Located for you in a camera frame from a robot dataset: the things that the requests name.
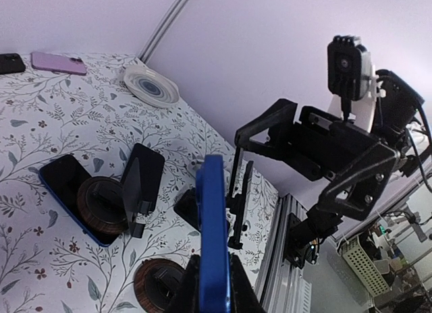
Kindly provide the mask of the floral table mat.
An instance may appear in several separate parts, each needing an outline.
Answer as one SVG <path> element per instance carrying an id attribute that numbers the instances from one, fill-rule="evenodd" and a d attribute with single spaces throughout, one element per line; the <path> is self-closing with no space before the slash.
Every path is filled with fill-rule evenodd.
<path id="1" fill-rule="evenodd" d="M 185 266 L 199 234 L 173 211 L 194 183 L 194 161 L 234 148 L 184 101 L 151 107 L 125 87 L 128 55 L 85 55 L 73 76 L 27 67 L 1 78 L 1 311 L 140 312 L 137 268 L 151 258 Z M 93 176 L 119 179 L 135 144 L 160 152 L 165 167 L 142 238 L 97 245 L 39 179 L 43 165 L 73 155 Z"/>

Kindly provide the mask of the black stand wooden base front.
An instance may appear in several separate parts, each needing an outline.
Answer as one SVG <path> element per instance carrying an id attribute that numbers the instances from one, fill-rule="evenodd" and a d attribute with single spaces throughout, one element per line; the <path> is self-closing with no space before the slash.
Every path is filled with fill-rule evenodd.
<path id="1" fill-rule="evenodd" d="M 175 295 L 185 269 L 165 258 L 142 261 L 134 274 L 134 294 L 145 312 L 164 312 Z"/>

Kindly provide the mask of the right aluminium frame post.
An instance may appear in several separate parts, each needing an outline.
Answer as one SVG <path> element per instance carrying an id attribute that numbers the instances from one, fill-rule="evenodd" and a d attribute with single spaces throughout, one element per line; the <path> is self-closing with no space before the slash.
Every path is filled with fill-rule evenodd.
<path id="1" fill-rule="evenodd" d="M 174 0 L 174 2 L 168 8 L 167 12 L 161 18 L 160 22 L 155 27 L 153 33 L 150 35 L 149 39 L 147 40 L 146 44 L 144 45 L 139 54 L 139 59 L 143 63 L 146 63 L 151 59 L 158 45 L 161 43 L 164 36 L 171 28 L 178 16 L 181 14 L 181 12 L 184 10 L 188 2 L 189 0 Z"/>

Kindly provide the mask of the blue phone under stand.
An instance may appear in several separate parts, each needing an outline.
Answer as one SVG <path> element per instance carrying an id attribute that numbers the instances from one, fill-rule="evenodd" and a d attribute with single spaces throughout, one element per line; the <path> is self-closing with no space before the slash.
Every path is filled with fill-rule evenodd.
<path id="1" fill-rule="evenodd" d="M 38 175 L 64 211 L 99 246 L 108 247 L 118 238 L 119 233 L 109 235 L 89 227 L 79 214 L 78 190 L 91 175 L 74 156 L 66 154 L 43 165 Z"/>

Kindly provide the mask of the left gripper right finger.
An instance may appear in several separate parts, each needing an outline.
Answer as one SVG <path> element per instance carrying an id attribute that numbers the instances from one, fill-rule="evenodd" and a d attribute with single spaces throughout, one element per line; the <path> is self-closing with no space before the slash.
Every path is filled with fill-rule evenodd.
<path id="1" fill-rule="evenodd" d="M 229 255 L 231 312 L 264 313 L 257 296 L 250 284 L 240 258 L 236 254 Z"/>

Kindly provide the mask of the purple phone at back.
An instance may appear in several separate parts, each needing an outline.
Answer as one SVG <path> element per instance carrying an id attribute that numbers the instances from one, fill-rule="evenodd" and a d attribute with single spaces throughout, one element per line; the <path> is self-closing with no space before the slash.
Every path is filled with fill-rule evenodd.
<path id="1" fill-rule="evenodd" d="M 85 76 L 87 68 L 80 58 L 32 52 L 31 65 L 34 69 Z"/>

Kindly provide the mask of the white patterned plate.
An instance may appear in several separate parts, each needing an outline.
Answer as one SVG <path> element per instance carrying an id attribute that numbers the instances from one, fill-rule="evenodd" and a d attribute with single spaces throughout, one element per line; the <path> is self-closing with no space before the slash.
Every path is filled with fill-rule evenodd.
<path id="1" fill-rule="evenodd" d="M 180 101 L 178 86 L 145 65 L 127 67 L 123 81 L 135 97 L 153 107 L 168 109 Z"/>

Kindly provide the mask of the front aluminium rail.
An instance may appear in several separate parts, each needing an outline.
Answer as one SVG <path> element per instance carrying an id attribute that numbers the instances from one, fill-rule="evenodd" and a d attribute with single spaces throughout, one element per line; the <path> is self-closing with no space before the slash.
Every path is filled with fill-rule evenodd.
<path id="1" fill-rule="evenodd" d="M 288 229 L 294 224 L 291 215 L 304 219 L 306 211 L 291 195 L 277 201 L 263 261 L 254 292 L 266 312 L 310 312 L 312 285 L 304 279 L 304 271 L 284 258 Z"/>

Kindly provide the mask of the black folding phone stand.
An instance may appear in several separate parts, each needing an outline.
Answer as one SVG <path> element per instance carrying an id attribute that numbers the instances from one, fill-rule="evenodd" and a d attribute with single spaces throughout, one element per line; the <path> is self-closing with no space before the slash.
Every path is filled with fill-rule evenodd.
<path id="1" fill-rule="evenodd" d="M 236 196 L 229 211 L 236 215 Z M 230 224 L 224 222 L 226 218 L 226 197 L 223 190 L 217 186 L 201 186 L 186 190 L 174 205 L 174 212 L 197 232 L 203 232 L 207 239 L 216 236 L 223 228 L 229 229 Z M 228 232 L 227 246 L 230 247 Z"/>

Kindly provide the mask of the black phone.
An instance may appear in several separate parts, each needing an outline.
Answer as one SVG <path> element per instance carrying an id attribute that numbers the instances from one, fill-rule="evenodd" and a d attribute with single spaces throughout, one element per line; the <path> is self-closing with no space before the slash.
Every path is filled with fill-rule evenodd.
<path id="1" fill-rule="evenodd" d="M 0 74 L 16 74 L 25 72 L 26 66 L 17 53 L 0 54 Z"/>
<path id="2" fill-rule="evenodd" d="M 236 196 L 236 220 L 234 223 L 234 234 L 229 239 L 230 247 L 236 250 L 242 249 L 243 243 L 240 241 L 243 232 L 243 222 L 246 212 L 246 205 L 249 197 L 250 183 L 252 180 L 252 170 L 254 161 L 248 161 L 242 181 L 242 191 Z"/>
<path id="3" fill-rule="evenodd" d="M 237 186 L 238 174 L 242 167 L 243 151 L 244 151 L 243 148 L 241 148 L 240 146 L 236 147 L 236 152 L 234 155 L 234 161 L 232 164 L 232 171 L 231 171 L 230 181 L 229 181 L 229 190 L 226 196 L 227 208 L 231 208 L 232 203 L 234 201 L 234 192 Z"/>
<path id="4" fill-rule="evenodd" d="M 230 312 L 230 257 L 223 158 L 207 155 L 196 174 L 200 228 L 198 304 L 200 312 Z"/>

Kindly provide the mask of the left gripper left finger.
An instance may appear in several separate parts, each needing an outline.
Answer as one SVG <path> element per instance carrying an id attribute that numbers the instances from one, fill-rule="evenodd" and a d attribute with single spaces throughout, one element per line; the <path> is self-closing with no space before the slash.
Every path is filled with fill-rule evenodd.
<path id="1" fill-rule="evenodd" d="M 200 255 L 192 255 L 165 312 L 200 312 Z"/>

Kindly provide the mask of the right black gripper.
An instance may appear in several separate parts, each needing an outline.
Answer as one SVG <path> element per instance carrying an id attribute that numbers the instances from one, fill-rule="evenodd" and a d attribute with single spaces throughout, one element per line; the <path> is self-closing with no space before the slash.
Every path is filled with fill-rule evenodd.
<path id="1" fill-rule="evenodd" d="M 381 130 L 368 133 L 349 121 L 278 99 L 263 114 L 236 131 L 235 145 L 281 161 L 311 181 L 331 183 L 320 193 L 317 210 L 365 220 L 403 159 L 400 141 Z M 268 131 L 266 143 L 252 137 Z"/>

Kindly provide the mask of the black phone front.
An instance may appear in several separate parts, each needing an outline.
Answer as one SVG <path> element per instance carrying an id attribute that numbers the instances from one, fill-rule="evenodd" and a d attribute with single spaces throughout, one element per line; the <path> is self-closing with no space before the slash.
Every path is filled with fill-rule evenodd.
<path id="1" fill-rule="evenodd" d="M 246 205 L 249 197 L 250 183 L 252 180 L 252 170 L 254 161 L 248 161 L 242 181 L 242 191 L 236 196 L 236 220 L 234 223 L 234 234 L 229 239 L 230 247 L 236 250 L 242 249 L 243 243 L 240 241 L 243 232 L 243 222 L 246 212 Z"/>

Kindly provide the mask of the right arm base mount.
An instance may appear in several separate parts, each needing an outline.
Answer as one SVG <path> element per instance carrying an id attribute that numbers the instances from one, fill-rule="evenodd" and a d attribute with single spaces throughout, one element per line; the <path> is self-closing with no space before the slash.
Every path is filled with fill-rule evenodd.
<path id="1" fill-rule="evenodd" d="M 306 261 L 306 249 L 311 242 L 325 239 L 338 230 L 342 216 L 318 209 L 314 205 L 301 221 L 294 213 L 288 215 L 288 227 L 283 249 L 283 258 L 298 268 L 303 268 Z"/>

